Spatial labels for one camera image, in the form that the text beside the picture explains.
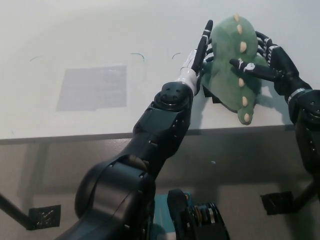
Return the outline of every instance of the white table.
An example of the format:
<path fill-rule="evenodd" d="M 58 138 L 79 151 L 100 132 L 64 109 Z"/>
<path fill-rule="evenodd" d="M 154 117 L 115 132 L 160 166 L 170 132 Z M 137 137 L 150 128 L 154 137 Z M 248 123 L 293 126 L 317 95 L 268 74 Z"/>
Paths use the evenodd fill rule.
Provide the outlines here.
<path fill-rule="evenodd" d="M 0 140 L 129 137 L 162 85 L 179 75 L 207 20 L 217 24 L 236 12 L 281 45 L 301 78 L 320 89 L 319 9 L 319 1 L 301 0 L 0 1 Z M 126 69 L 115 86 L 124 96 L 117 96 L 120 107 L 106 103 L 112 92 L 91 101 L 82 95 L 88 83 L 64 85 L 66 70 L 81 77 L 88 68 L 114 66 Z M 101 89 L 96 85 L 91 94 L 101 96 Z M 73 95 L 80 104 L 63 108 Z M 86 98 L 90 106 L 82 108 Z M 249 126 L 203 94 L 192 111 L 191 133 L 291 124 L 283 97 L 267 82 Z"/>

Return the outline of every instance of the dinosaur spike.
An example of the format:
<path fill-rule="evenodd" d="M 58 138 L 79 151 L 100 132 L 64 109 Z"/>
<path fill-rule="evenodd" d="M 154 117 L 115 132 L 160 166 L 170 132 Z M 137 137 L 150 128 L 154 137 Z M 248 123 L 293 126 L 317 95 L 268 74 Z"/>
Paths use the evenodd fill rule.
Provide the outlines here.
<path fill-rule="evenodd" d="M 236 29 L 238 30 L 239 34 L 242 34 L 242 26 L 240 24 L 236 26 Z"/>
<path fill-rule="evenodd" d="M 241 77 L 239 78 L 239 86 L 240 88 L 243 88 L 245 86 L 245 82 Z"/>
<path fill-rule="evenodd" d="M 240 43 L 240 53 L 244 53 L 246 50 L 247 50 L 247 44 L 244 41 L 242 41 Z"/>
<path fill-rule="evenodd" d="M 245 96 L 242 97 L 242 105 L 244 107 L 246 107 L 248 105 L 248 99 Z"/>
<path fill-rule="evenodd" d="M 248 113 L 246 113 L 246 114 L 244 115 L 244 121 L 245 121 L 246 123 L 250 122 L 250 115 L 249 115 Z"/>
<path fill-rule="evenodd" d="M 240 21 L 239 13 L 236 13 L 233 17 L 234 17 L 234 20 L 236 20 L 237 22 Z"/>

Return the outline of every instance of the gray floor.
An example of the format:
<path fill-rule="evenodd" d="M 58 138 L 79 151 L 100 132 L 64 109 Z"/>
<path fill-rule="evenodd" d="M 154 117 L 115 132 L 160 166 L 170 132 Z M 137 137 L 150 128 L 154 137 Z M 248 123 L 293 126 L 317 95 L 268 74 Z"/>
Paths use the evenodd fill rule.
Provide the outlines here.
<path fill-rule="evenodd" d="M 61 205 L 60 227 L 27 231 L 0 211 L 1 240 L 54 239 L 77 220 L 77 187 L 94 164 L 118 153 L 121 140 L 0 146 L 0 192 L 24 212 Z M 320 239 L 320 208 L 314 199 L 298 214 L 267 216 L 260 195 L 310 182 L 293 132 L 188 136 L 168 159 L 157 191 L 192 192 L 195 202 L 215 202 L 233 240 Z"/>

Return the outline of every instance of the green plush toy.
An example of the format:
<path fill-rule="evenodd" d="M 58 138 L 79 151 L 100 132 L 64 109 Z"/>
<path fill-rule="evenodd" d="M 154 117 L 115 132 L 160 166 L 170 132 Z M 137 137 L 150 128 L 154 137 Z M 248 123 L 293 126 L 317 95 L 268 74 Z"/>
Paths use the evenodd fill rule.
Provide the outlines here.
<path fill-rule="evenodd" d="M 266 60 L 257 55 L 256 32 L 247 19 L 235 14 L 219 23 L 210 38 L 214 60 L 204 66 L 202 84 L 229 110 L 236 112 L 242 124 L 249 125 L 261 80 L 234 68 L 229 61 L 239 59 L 267 66 Z"/>

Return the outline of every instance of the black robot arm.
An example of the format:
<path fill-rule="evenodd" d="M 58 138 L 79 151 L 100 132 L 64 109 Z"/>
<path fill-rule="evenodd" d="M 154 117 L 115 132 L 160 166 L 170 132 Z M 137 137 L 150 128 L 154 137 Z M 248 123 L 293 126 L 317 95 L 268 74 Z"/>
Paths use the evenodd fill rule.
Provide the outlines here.
<path fill-rule="evenodd" d="M 284 49 L 256 32 L 259 53 L 269 67 L 231 59 L 230 63 L 249 75 L 274 83 L 275 91 L 288 103 L 290 120 L 305 169 L 314 178 L 320 197 L 320 90 L 313 90 L 299 77 L 299 71 Z"/>
<path fill-rule="evenodd" d="M 75 197 L 79 221 L 57 240 L 135 240 L 141 236 L 153 209 L 155 180 L 189 128 L 212 27 L 210 20 L 179 78 L 163 85 L 135 124 L 124 150 L 85 175 Z"/>

